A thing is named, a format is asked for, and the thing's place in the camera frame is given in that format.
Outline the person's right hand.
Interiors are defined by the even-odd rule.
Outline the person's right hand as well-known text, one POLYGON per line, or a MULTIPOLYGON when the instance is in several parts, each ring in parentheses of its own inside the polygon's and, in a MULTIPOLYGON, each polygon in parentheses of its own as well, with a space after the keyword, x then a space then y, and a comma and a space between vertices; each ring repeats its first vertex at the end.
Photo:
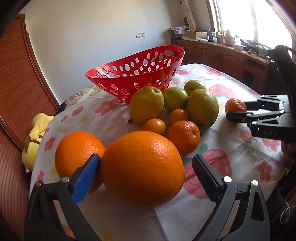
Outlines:
POLYGON ((295 164, 293 153, 296 151, 296 143, 281 142, 281 150, 283 154, 283 164, 285 168, 292 169, 295 164))

